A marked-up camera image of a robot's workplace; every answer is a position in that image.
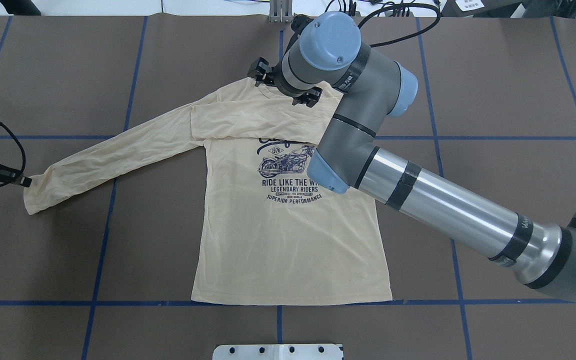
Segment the blue grid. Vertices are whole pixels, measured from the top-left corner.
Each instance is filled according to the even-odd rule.
[[[5,42],[10,24],[12,22],[13,16],[9,16],[7,19],[6,26],[3,30],[0,39],[0,52],[2,50],[3,44]],[[146,36],[148,16],[144,16],[141,30],[141,38],[139,41],[139,49],[137,51],[137,59],[135,61],[135,68],[132,80],[132,86],[130,89],[130,98],[128,100],[128,107],[126,109],[126,117],[123,130],[126,131],[130,127],[130,116],[133,104],[133,98],[135,96],[135,89],[137,87],[137,77],[139,73],[139,66],[141,61],[142,50],[144,48],[144,38]],[[557,46],[557,52],[562,64],[562,70],[567,80],[571,96],[576,107],[576,92],[568,68],[563,57],[562,48],[560,46],[560,41],[557,34],[556,25],[554,18],[550,18],[550,23],[552,27],[553,37],[555,44]],[[421,29],[420,21],[416,19],[417,30]],[[419,50],[422,60],[423,67],[423,77],[425,82],[426,96],[428,101],[428,107],[430,111],[430,124],[432,126],[432,136],[377,136],[378,140],[394,140],[394,141],[434,141],[437,164],[439,168],[439,175],[444,176],[444,169],[441,160],[441,150],[439,141],[576,141],[576,136],[440,136],[437,132],[437,125],[435,122],[434,107],[432,103],[432,94],[430,91],[430,82],[428,77],[428,69],[426,66],[426,57],[423,46],[422,36],[418,37]],[[283,56],[284,48],[284,31],[279,32],[279,58]],[[115,135],[20,135],[18,138],[20,140],[107,140]],[[0,140],[9,139],[8,136],[0,136]],[[90,337],[92,334],[92,328],[94,325],[94,316],[97,307],[104,306],[157,306],[157,307],[179,307],[179,306],[232,306],[232,305],[221,305],[214,303],[202,303],[197,301],[167,301],[167,300],[154,300],[154,301],[102,301],[98,300],[99,286],[101,283],[101,276],[103,271],[103,264],[106,254],[106,247],[108,244],[108,236],[110,234],[110,222],[112,220],[112,214],[114,211],[115,198],[117,195],[117,178],[114,179],[112,183],[112,192],[110,194],[109,208],[106,217],[105,229],[103,233],[102,246],[99,256],[99,262],[96,272],[96,278],[94,281],[93,296],[90,301],[70,301],[70,300],[0,300],[0,306],[86,306],[90,308],[89,319],[86,328],[86,337],[84,340],[84,347],[82,349],[82,360],[87,358],[87,353],[90,344]],[[438,305],[452,305],[459,306],[462,319],[462,327],[464,332],[464,341],[466,346],[466,354],[468,360],[472,360],[473,354],[471,349],[471,342],[469,337],[468,322],[466,316],[466,305],[477,306],[477,305],[548,305],[548,304],[573,304],[570,301],[555,299],[555,298],[505,298],[505,299],[464,299],[464,294],[462,291],[462,282],[459,271],[459,262],[457,256],[457,249],[455,248],[455,241],[450,239],[452,246],[452,259],[454,265],[455,273],[455,285],[457,287],[457,300],[392,300],[392,301],[382,301],[382,302],[371,302],[371,303],[353,303],[347,306],[438,306]],[[283,306],[276,306],[276,338],[278,344],[283,343]]]

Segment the round blue cap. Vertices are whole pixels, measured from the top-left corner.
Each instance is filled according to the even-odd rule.
[[[313,182],[337,194],[345,193],[350,187],[330,167],[317,150],[315,150],[315,153],[313,153],[310,159],[306,174],[308,174],[308,177],[311,178]]]
[[[388,114],[389,117],[402,116],[408,107],[412,104],[417,96],[417,90],[419,89],[419,82],[417,77],[410,71],[406,70],[402,64],[395,61],[399,66],[401,73],[401,85],[399,87],[399,96],[397,98],[397,103],[393,107],[392,111]]]
[[[319,70],[339,70],[352,63],[362,45],[355,21],[340,11],[315,18],[301,32],[299,49],[306,61]]]

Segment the white bracket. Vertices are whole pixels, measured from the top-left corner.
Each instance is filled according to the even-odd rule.
[[[220,345],[212,360],[344,360],[340,344]]]
[[[270,22],[292,23],[293,0],[270,0]]]

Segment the fabric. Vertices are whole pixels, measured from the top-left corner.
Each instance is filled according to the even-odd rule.
[[[292,99],[252,79],[75,153],[32,176],[29,214],[107,180],[204,146],[205,213],[192,300],[339,305],[393,296],[375,201],[336,194],[306,174],[341,94]]]

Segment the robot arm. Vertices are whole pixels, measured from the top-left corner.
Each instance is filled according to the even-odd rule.
[[[576,214],[568,228],[534,223],[373,144],[384,117],[412,103],[418,81],[363,43],[352,18],[322,14],[277,66],[267,64],[254,63],[249,75],[309,107],[319,82],[344,93],[308,167],[315,182],[340,194],[359,189],[511,269],[531,289],[576,302]]]

